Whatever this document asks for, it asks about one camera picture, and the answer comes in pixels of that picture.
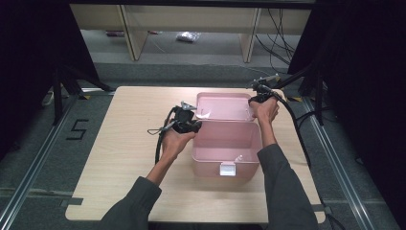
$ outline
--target pink plastic container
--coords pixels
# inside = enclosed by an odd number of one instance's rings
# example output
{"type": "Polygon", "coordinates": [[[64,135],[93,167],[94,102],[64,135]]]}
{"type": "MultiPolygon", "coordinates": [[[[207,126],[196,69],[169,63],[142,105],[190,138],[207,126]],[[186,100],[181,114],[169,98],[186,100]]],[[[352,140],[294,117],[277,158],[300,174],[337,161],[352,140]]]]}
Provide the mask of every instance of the pink plastic container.
{"type": "Polygon", "coordinates": [[[248,94],[199,93],[196,117],[202,128],[193,139],[193,170],[198,176],[251,178],[262,148],[248,94]]]}

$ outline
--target gray floor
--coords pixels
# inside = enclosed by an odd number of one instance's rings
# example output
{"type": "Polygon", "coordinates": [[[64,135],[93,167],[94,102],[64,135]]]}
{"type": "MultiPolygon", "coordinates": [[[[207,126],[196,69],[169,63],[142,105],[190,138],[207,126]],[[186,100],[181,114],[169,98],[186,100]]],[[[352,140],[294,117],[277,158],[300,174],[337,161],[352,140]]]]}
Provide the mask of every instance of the gray floor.
{"type": "MultiPolygon", "coordinates": [[[[246,87],[247,82],[258,77],[274,75],[269,54],[256,42],[250,63],[242,61],[237,34],[202,34],[194,43],[176,41],[175,32],[151,34],[141,58],[130,60],[122,37],[107,37],[102,31],[83,31],[87,46],[103,82],[121,85],[210,86],[246,87]]],[[[262,42],[271,47],[269,38],[262,34],[262,42]]],[[[300,37],[287,36],[290,45],[296,46],[300,37]]],[[[283,49],[275,49],[286,56],[283,49]]],[[[272,66],[286,71],[287,65],[272,58],[272,66]]],[[[299,82],[284,88],[287,96],[298,96],[299,82]]],[[[81,82],[83,87],[93,87],[81,82]]],[[[56,143],[47,158],[29,196],[25,200],[11,229],[94,229],[96,221],[70,221],[65,218],[66,201],[75,190],[87,156],[97,136],[104,114],[112,96],[91,96],[74,104],[62,127],[56,143]],[[86,119],[81,128],[86,129],[80,141],[71,128],[77,119],[86,119]]],[[[306,113],[303,103],[290,103],[297,116],[306,113]]],[[[388,207],[372,183],[365,168],[355,162],[354,152],[345,131],[332,111],[324,112],[325,129],[335,147],[346,172],[367,208],[375,229],[399,229],[388,207]]],[[[0,162],[0,205],[5,207],[12,192],[23,179],[38,150],[52,127],[53,107],[38,111],[32,124],[19,140],[21,148],[11,151],[0,162]]],[[[301,127],[304,144],[309,153],[311,172],[316,187],[333,216],[347,229],[361,229],[354,217],[340,184],[330,166],[310,120],[301,127]]],[[[320,229],[332,229],[328,220],[320,229]]]]}

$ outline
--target tabletop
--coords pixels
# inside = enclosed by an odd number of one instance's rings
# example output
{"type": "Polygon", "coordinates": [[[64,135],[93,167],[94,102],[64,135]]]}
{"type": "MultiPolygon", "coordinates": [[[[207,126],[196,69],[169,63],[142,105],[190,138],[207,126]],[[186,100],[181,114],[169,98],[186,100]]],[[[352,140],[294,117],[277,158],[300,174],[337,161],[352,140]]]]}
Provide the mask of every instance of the tabletop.
{"type": "MultiPolygon", "coordinates": [[[[73,198],[70,220],[99,220],[130,190],[138,176],[154,165],[157,135],[148,129],[163,124],[169,111],[182,101],[196,103],[201,92],[247,93],[250,89],[198,87],[119,87],[101,124],[73,198]]],[[[273,123],[275,134],[292,169],[299,176],[312,205],[320,199],[306,164],[293,121],[281,104],[273,123]]],[[[268,221],[263,173],[259,166],[250,180],[198,177],[192,170],[192,141],[179,154],[160,185],[162,194],[149,221],[265,223],[268,221]]],[[[316,212],[319,222],[324,212],[316,212]]]]}

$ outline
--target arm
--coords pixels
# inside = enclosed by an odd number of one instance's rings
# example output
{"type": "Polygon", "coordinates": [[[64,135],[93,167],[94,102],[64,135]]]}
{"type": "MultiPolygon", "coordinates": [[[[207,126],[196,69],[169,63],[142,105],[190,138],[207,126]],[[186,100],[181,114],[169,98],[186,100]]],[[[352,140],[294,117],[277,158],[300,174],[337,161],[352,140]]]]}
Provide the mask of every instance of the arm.
{"type": "Polygon", "coordinates": [[[163,140],[163,153],[160,161],[146,178],[138,177],[128,194],[117,202],[101,219],[99,229],[148,229],[148,216],[161,194],[158,187],[168,169],[195,133],[179,134],[170,129],[163,140]]]}
{"type": "Polygon", "coordinates": [[[264,149],[258,153],[265,180],[270,229],[318,229],[316,216],[295,172],[278,146],[272,122],[278,114],[277,100],[250,103],[258,118],[264,149]]]}

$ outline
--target metal frame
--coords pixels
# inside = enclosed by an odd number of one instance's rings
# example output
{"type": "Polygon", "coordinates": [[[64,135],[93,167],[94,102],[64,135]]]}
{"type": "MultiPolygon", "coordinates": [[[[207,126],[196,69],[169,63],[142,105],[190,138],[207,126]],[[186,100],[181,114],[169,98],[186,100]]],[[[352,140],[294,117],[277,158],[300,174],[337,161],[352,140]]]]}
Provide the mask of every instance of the metal frame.
{"type": "MultiPolygon", "coordinates": [[[[311,103],[309,98],[304,98],[304,107],[307,112],[314,110],[313,104],[311,103]]],[[[314,116],[311,116],[310,120],[317,136],[319,137],[320,142],[322,143],[328,161],[334,171],[335,176],[337,177],[344,195],[347,198],[347,201],[349,202],[350,208],[354,213],[359,227],[365,230],[375,229],[365,205],[363,204],[358,193],[355,191],[355,188],[352,185],[352,182],[347,172],[345,171],[343,164],[341,163],[340,157],[338,156],[334,146],[328,138],[325,128],[318,124],[318,121],[314,116]]]]}
{"type": "Polygon", "coordinates": [[[27,170],[24,178],[22,179],[20,185],[15,190],[14,194],[12,195],[9,203],[7,204],[6,208],[1,212],[0,215],[0,227],[2,230],[10,229],[11,224],[13,223],[14,219],[16,218],[21,206],[24,203],[27,194],[30,191],[30,188],[33,186],[36,178],[39,175],[45,161],[50,154],[50,151],[56,141],[57,136],[60,133],[60,130],[63,128],[63,125],[66,121],[66,118],[69,115],[69,112],[75,102],[78,100],[78,95],[71,95],[69,97],[67,104],[64,107],[64,112],[59,119],[59,122],[54,125],[49,132],[45,142],[42,144],[41,148],[38,151],[33,163],[31,164],[30,168],[27,170]]]}

